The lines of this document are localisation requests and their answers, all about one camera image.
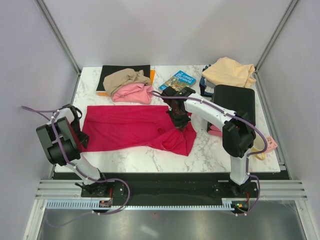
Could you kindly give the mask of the magenta t shirt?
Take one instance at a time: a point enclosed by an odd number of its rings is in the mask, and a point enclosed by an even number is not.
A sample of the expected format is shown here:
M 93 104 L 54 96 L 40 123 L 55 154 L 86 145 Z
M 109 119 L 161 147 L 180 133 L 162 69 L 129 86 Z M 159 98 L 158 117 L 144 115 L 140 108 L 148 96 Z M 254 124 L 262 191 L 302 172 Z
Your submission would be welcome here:
M 90 105 L 82 131 L 89 136 L 84 152 L 146 146 L 188 156 L 197 133 L 192 124 L 179 131 L 165 105 Z

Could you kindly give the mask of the blue illustrated paperback book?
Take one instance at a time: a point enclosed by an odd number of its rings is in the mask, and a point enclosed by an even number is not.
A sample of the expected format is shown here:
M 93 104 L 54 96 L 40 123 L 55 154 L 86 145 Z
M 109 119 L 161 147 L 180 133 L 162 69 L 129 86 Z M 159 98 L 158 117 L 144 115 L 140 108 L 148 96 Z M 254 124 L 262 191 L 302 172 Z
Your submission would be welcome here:
M 158 89 L 164 91 L 166 88 L 171 87 L 176 91 L 180 91 L 185 87 L 191 88 L 195 83 L 196 79 L 194 77 L 180 70 L 164 82 Z

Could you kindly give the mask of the black pink drawer organizer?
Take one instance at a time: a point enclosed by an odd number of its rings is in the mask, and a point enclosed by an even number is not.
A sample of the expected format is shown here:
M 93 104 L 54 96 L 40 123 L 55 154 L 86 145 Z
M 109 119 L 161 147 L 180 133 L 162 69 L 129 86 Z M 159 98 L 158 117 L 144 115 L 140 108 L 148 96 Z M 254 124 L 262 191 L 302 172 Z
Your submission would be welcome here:
M 255 91 L 231 85 L 216 85 L 211 101 L 236 113 L 247 113 L 246 120 L 256 125 Z

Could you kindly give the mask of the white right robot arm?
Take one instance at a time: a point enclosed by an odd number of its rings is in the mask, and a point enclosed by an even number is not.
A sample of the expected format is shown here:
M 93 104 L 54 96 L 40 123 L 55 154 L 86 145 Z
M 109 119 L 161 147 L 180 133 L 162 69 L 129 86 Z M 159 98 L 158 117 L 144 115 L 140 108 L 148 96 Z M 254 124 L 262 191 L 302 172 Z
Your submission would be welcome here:
M 246 120 L 247 114 L 240 115 L 223 108 L 185 87 L 175 91 L 168 87 L 162 93 L 154 93 L 170 108 L 167 114 L 173 125 L 183 131 L 191 121 L 189 114 L 197 115 L 211 123 L 222 132 L 222 146 L 230 156 L 229 191 L 235 197 L 242 196 L 247 191 L 246 181 L 249 179 L 248 154 L 256 137 L 254 126 Z

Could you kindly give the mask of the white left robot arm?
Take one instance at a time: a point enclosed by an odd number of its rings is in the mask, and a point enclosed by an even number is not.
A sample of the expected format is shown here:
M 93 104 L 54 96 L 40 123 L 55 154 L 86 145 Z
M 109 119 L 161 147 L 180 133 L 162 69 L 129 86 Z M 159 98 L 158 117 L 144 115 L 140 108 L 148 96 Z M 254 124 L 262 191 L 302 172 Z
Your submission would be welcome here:
M 36 129 L 36 134 L 51 164 L 72 170 L 82 179 L 84 187 L 92 185 L 92 191 L 104 197 L 110 191 L 109 183 L 83 156 L 90 138 L 80 128 L 82 115 L 77 107 L 67 104 L 54 110 L 48 122 Z

